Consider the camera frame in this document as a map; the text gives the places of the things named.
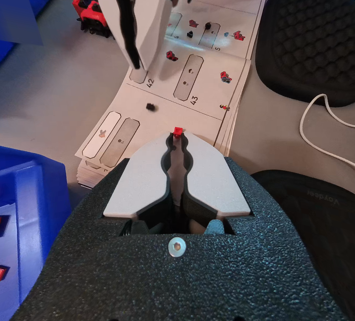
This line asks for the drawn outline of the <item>lego instruction booklet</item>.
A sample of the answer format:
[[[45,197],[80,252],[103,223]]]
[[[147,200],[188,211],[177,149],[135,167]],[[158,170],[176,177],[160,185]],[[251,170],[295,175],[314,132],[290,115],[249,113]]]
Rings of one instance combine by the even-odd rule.
[[[179,0],[150,69],[129,68],[76,152],[77,180],[93,188],[148,141],[181,127],[228,155],[266,0]],[[205,24],[211,22],[210,30]],[[193,38],[186,33],[193,31]],[[158,105],[157,112],[146,109]]]

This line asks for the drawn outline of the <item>blue plastic bin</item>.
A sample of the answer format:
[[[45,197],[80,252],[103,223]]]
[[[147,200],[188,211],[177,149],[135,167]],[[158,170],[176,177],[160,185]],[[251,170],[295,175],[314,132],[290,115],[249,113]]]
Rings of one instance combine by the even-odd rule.
[[[51,246],[71,214],[64,164],[1,146],[0,215],[11,215],[0,239],[0,320],[10,320],[42,271]]]

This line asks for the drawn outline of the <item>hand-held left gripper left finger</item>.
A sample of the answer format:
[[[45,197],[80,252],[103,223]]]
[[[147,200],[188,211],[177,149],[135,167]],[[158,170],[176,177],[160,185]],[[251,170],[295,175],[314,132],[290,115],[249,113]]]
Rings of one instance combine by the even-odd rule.
[[[167,198],[174,135],[164,133],[129,159],[103,212],[104,217],[136,218]]]

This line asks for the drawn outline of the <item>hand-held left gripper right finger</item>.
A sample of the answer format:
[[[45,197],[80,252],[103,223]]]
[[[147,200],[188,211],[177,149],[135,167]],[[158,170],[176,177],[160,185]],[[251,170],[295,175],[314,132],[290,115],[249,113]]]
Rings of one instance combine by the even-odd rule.
[[[215,147],[185,131],[182,208],[188,217],[237,217],[251,213],[225,157]]]

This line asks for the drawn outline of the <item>pile of red lego pieces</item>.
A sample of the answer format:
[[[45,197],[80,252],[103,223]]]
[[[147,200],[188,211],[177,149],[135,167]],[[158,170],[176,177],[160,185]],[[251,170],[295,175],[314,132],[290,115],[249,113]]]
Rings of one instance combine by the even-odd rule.
[[[11,218],[11,215],[9,215],[9,214],[0,216],[0,238],[2,238],[5,235],[7,225],[8,225],[10,218]],[[2,263],[4,253],[6,252],[6,248],[2,246],[3,244],[4,243],[1,242],[1,247],[0,247],[0,257],[1,257],[0,258],[0,261],[1,261],[1,263],[0,263],[0,281],[2,281],[5,278],[5,275],[9,269],[8,266],[5,266]]]

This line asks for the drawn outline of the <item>red and black lego car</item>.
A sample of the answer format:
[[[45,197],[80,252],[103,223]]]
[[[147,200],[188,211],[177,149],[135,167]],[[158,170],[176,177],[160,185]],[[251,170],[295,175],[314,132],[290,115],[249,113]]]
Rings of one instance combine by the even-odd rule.
[[[113,36],[96,0],[73,0],[72,5],[77,12],[77,21],[80,22],[81,31],[105,38]]]

